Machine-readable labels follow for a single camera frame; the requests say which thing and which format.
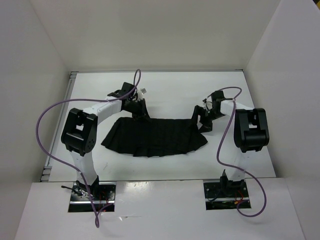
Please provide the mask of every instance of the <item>white table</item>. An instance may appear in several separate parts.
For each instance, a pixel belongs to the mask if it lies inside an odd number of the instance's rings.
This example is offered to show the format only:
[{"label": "white table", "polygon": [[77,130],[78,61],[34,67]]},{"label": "white table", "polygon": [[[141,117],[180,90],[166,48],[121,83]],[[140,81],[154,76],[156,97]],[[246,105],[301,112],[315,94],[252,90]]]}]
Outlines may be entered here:
[{"label": "white table", "polygon": [[[123,82],[133,82],[134,72],[78,73],[71,88],[70,98],[104,99],[107,94],[120,89]],[[167,119],[189,119],[194,106],[201,105],[209,94],[223,87],[239,86],[243,89],[238,101],[249,107],[253,102],[243,72],[142,72],[140,88],[144,95],[150,117]],[[226,97],[233,97],[238,90],[225,91]],[[73,163],[70,153],[61,143],[60,137],[66,113],[72,108],[83,109],[92,102],[70,102],[65,107],[60,121],[52,154]],[[98,126],[97,144],[93,149],[94,167],[101,181],[152,181],[152,180],[195,180],[218,179],[224,167],[218,164],[216,152],[229,117],[213,121],[213,131],[204,133],[207,145],[189,154],[165,157],[132,157],[113,152],[101,145],[107,133],[119,117],[130,117],[120,112]],[[233,127],[229,130],[221,152],[222,161],[236,157],[237,148],[233,140]],[[266,147],[250,159],[249,172],[259,178],[275,177],[274,168]],[[76,172],[59,162],[50,161],[52,170],[50,182],[76,180]]]},{"label": "white table", "polygon": [[[236,209],[206,210],[202,180],[117,182],[115,212],[68,213],[71,182],[33,183],[15,240],[303,240],[295,208],[282,178],[260,180],[265,211],[246,218]],[[247,179],[252,209],[263,205],[260,187]]]}]

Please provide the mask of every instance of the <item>wall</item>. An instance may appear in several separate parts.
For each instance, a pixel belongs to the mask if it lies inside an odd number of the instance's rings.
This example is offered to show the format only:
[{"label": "wall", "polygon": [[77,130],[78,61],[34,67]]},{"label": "wall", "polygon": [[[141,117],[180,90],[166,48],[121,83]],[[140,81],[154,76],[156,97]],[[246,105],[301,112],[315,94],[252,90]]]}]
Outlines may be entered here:
[{"label": "wall", "polygon": [[279,0],[30,0],[72,71],[243,69]]},{"label": "wall", "polygon": [[319,239],[320,10],[282,0],[244,74],[255,106],[266,109],[269,152],[287,185],[307,240]]},{"label": "wall", "polygon": [[[31,182],[38,182],[46,157],[37,146],[41,111],[61,100],[68,72],[26,0],[0,0],[0,238],[15,237]],[[42,123],[48,148],[60,110]]]}]

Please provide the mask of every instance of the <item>white wall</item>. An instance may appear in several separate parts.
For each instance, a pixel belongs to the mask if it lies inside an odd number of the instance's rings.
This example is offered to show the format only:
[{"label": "white wall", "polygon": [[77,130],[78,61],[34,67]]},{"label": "white wall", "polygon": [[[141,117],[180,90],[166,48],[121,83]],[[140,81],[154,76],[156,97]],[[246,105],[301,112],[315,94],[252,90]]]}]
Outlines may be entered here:
[{"label": "white wall", "polygon": [[243,69],[279,0],[30,0],[72,71]]},{"label": "white wall", "polygon": [[320,235],[320,10],[281,0],[244,71],[256,107],[266,109],[269,152],[307,240]]},{"label": "white wall", "polygon": [[[14,239],[31,182],[46,157],[37,146],[41,111],[61,100],[68,72],[27,0],[0,0],[0,239]],[[60,109],[48,114],[41,137],[46,147]]]}]

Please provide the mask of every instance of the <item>table surface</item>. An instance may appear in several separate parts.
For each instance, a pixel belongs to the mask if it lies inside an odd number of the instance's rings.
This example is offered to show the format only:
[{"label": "table surface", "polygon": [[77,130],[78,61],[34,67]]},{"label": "table surface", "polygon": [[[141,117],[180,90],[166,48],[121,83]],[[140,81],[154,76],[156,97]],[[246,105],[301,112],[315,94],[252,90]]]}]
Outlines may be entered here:
[{"label": "table surface", "polygon": [[[120,89],[123,82],[133,82],[134,72],[78,73],[70,94],[71,99],[104,99],[107,94]],[[150,117],[163,119],[189,119],[194,106],[202,105],[209,94],[223,87],[239,86],[243,89],[238,101],[249,107],[253,102],[245,76],[241,71],[229,72],[142,72],[139,88],[145,88],[144,95]],[[233,97],[237,89],[225,90],[226,97]],[[72,108],[83,109],[92,102],[70,102],[65,106],[52,154],[68,163],[73,163],[70,153],[61,143],[60,136],[66,120],[66,113]],[[97,144],[92,155],[94,168],[101,181],[152,181],[152,180],[196,180],[218,179],[224,167],[218,164],[216,152],[229,117],[213,121],[213,131],[204,133],[208,143],[197,151],[164,157],[132,157],[111,151],[100,143],[119,117],[130,117],[125,111],[114,114],[98,126]],[[221,160],[232,163],[238,154],[230,128],[221,151]],[[273,178],[275,171],[264,147],[250,157],[248,171],[259,178]],[[52,166],[50,182],[76,180],[76,172],[59,162],[50,160]]]},{"label": "table surface", "polygon": [[[202,180],[117,182],[115,212],[99,217],[92,212],[68,213],[71,182],[33,183],[15,240],[303,240],[286,182],[262,178],[265,211],[253,218],[236,209],[206,210]],[[263,205],[254,179],[247,179],[252,209]]]}]

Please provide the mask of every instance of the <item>folded black garment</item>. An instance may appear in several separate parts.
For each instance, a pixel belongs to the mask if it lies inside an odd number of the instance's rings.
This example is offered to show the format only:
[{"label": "folded black garment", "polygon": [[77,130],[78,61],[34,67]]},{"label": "folded black garment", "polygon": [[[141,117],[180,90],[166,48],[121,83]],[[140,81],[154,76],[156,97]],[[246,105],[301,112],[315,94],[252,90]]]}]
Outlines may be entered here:
[{"label": "folded black garment", "polygon": [[134,157],[163,157],[195,151],[207,142],[191,119],[120,117],[101,144]]}]

